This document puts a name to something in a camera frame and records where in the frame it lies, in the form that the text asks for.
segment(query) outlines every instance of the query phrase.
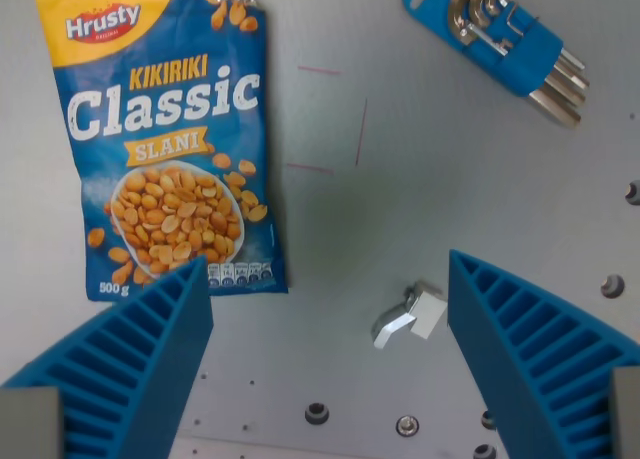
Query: white work surface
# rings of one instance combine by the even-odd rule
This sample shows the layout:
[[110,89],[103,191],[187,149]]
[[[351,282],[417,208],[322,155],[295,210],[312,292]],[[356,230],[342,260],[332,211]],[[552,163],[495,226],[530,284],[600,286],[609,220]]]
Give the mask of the white work surface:
[[[86,300],[80,182],[34,0],[1,1],[0,382],[104,307]],[[400,0],[261,0],[272,207],[292,292],[214,300],[206,379],[196,379],[173,458],[320,457],[256,447],[267,445],[467,459],[495,444],[444,324],[429,341],[404,334],[384,351],[369,335],[415,280],[446,287],[450,248],[638,339],[640,208],[624,199],[640,179],[637,0],[519,1],[588,63],[575,131],[492,82]],[[605,300],[612,273],[627,289]],[[303,417],[316,401],[331,411],[321,427]],[[395,432],[405,414],[421,424],[411,439]]]

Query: white bowl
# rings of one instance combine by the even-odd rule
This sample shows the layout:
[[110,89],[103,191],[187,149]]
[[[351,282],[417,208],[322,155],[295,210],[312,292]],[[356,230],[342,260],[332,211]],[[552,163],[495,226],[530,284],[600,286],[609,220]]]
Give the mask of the white bowl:
[[[227,259],[225,260],[225,263],[231,262],[233,260],[233,258],[236,257],[238,252],[240,252],[240,248],[242,247],[242,244],[244,243],[244,219],[242,218],[242,211],[240,210],[240,206],[238,205],[238,202],[236,201],[235,197],[233,197],[233,194],[231,194],[231,191],[229,190],[227,185],[223,181],[221,181],[218,176],[214,175],[213,173],[211,173],[209,171],[205,171],[204,169],[200,169],[199,167],[194,166],[193,164],[189,164],[188,162],[182,162],[182,161],[166,161],[166,162],[161,162],[159,164],[151,164],[149,166],[137,167],[135,169],[131,169],[129,172],[127,172],[127,174],[125,174],[122,177],[122,179],[120,179],[120,181],[116,185],[116,188],[113,191],[113,194],[111,195],[111,203],[113,204],[114,201],[118,200],[119,193],[122,190],[122,188],[124,187],[124,184],[125,184],[125,182],[127,180],[127,177],[130,174],[132,174],[134,172],[144,172],[147,169],[164,170],[164,169],[167,169],[167,168],[172,167],[172,166],[173,167],[179,167],[181,169],[188,169],[191,172],[193,172],[195,175],[213,176],[213,178],[215,179],[216,183],[222,185],[222,189],[224,190],[225,195],[229,199],[231,199],[231,209],[236,214],[236,216],[238,216],[238,219],[239,219],[238,224],[240,225],[240,237],[238,237],[238,239],[236,239],[233,242],[234,253],[231,254],[229,257],[227,257]],[[124,241],[125,245],[127,246],[127,249],[129,250],[129,253],[131,254],[131,257],[133,257],[133,259],[135,260],[136,264],[138,266],[140,266],[145,273],[147,273],[149,276],[153,277],[154,279],[158,279],[159,277],[161,277],[162,274],[153,274],[149,270],[149,266],[148,265],[140,264],[140,262],[138,261],[138,255],[136,254],[136,249],[134,247],[132,247],[127,242],[127,239],[125,237],[125,232],[122,230],[122,227],[120,226],[120,220],[115,216],[113,211],[111,211],[111,217],[113,218],[113,221],[116,224],[116,228],[118,229],[118,232],[120,232],[120,236],[122,236],[122,240]]]

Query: nutrition label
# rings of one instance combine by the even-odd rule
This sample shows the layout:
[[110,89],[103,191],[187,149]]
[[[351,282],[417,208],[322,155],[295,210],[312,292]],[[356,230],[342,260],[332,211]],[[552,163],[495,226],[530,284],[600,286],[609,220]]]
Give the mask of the nutrition label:
[[209,264],[209,287],[246,286],[271,279],[271,263]]

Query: hrusty logo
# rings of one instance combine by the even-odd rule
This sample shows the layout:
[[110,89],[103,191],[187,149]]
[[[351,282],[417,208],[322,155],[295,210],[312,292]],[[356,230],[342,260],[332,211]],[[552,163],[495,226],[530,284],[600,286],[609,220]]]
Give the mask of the hrusty logo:
[[67,38],[73,41],[98,44],[124,36],[140,19],[140,5],[111,4],[101,11],[83,12],[75,19],[67,19]]

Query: snack bag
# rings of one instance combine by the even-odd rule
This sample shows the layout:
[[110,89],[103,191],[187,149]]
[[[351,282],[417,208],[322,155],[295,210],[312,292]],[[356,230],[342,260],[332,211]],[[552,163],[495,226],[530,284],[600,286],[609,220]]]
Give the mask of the snack bag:
[[286,292],[254,0],[37,0],[82,180],[87,295],[194,258],[212,295]]

